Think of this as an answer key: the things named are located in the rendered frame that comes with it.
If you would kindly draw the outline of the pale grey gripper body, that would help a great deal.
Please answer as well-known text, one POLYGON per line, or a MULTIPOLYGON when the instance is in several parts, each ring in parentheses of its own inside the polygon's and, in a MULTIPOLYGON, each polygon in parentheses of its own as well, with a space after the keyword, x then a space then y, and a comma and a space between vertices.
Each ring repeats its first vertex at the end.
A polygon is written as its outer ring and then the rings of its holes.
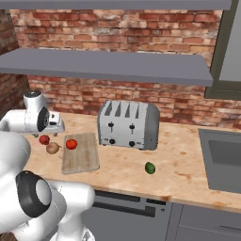
POLYGON ((61 120, 60 122, 50 121, 49 124, 44 128, 42 132, 58 134, 58 133, 63 133, 64 131, 65 131, 65 124, 61 120))

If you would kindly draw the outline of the tan onion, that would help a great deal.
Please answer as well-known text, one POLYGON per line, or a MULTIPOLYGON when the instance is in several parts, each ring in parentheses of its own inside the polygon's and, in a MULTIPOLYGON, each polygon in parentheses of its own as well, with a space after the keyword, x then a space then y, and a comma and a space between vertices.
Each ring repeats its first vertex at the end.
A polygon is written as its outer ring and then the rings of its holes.
POLYGON ((59 151, 59 145, 55 142, 50 142, 47 146, 46 146, 46 151, 49 154, 55 154, 59 151))

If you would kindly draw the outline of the red tomato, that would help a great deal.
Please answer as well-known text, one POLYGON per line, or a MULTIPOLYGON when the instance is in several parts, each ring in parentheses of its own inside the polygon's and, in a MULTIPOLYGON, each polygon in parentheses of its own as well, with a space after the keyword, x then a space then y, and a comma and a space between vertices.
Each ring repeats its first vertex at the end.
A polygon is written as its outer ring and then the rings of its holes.
POLYGON ((77 147, 77 141, 75 139, 68 139, 66 141, 66 148, 68 150, 74 150, 77 147))

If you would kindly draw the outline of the wooden cutting board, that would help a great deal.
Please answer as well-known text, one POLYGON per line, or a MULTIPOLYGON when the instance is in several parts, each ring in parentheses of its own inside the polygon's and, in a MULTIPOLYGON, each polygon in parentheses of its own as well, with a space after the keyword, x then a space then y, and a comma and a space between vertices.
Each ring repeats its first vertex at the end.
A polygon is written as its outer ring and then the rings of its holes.
POLYGON ((99 154, 94 133, 81 133, 64 136, 62 146, 62 173, 75 174, 94 171, 100 168, 99 154), (74 139, 76 147, 67 148, 66 143, 74 139))

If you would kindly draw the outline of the green avocado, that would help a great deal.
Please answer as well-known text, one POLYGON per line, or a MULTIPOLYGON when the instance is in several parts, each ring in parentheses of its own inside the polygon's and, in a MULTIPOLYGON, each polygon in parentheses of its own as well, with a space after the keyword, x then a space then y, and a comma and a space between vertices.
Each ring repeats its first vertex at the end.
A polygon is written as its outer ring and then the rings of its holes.
POLYGON ((155 173, 155 165, 151 162, 147 162, 145 164, 145 171, 149 174, 154 174, 155 173))

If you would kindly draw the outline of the silver four-slot toaster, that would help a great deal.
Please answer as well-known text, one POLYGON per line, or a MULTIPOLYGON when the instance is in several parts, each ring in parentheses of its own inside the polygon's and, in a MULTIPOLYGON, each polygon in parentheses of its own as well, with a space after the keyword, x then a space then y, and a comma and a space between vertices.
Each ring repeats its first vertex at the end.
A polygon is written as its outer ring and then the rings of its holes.
POLYGON ((105 100, 97 119, 99 144, 154 151, 159 122, 154 104, 105 100))

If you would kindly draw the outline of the grey dishwasher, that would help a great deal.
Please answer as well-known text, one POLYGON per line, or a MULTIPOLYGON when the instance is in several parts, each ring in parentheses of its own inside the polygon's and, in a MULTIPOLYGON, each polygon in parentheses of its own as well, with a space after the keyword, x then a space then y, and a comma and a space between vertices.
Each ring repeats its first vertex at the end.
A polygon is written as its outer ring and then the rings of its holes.
POLYGON ((96 241, 165 241, 171 203, 96 190, 95 201, 144 210, 155 208, 155 217, 144 217, 92 206, 83 220, 96 241))

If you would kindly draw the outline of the grey sink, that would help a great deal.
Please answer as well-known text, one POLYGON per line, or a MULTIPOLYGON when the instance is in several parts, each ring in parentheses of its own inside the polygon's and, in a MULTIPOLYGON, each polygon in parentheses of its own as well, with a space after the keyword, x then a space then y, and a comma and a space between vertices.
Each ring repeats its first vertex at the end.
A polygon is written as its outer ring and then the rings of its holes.
POLYGON ((241 194, 241 133, 200 129, 210 189, 241 194))

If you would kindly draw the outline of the grey base cupboard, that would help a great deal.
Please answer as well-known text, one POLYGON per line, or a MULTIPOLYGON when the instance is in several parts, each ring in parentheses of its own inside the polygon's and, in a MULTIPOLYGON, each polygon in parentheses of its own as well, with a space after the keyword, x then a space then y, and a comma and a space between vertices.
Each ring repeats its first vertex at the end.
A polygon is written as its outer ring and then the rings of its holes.
POLYGON ((173 203, 166 241, 241 241, 241 214, 173 203))

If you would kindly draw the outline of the long grey wall shelf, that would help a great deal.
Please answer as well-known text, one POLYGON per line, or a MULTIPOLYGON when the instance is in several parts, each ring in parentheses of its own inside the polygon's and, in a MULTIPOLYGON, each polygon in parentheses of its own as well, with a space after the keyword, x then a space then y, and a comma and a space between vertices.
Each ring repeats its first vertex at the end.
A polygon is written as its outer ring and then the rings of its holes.
POLYGON ((19 48, 0 56, 0 72, 210 87, 202 56, 19 48))

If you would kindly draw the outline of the olive-framed wall cupboard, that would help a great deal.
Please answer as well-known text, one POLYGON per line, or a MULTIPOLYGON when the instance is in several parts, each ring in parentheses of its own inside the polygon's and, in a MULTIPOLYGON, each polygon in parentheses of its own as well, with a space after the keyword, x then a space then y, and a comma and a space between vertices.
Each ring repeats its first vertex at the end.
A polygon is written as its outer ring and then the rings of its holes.
POLYGON ((232 0, 222 13, 210 74, 213 85, 205 99, 241 101, 241 0, 232 0))

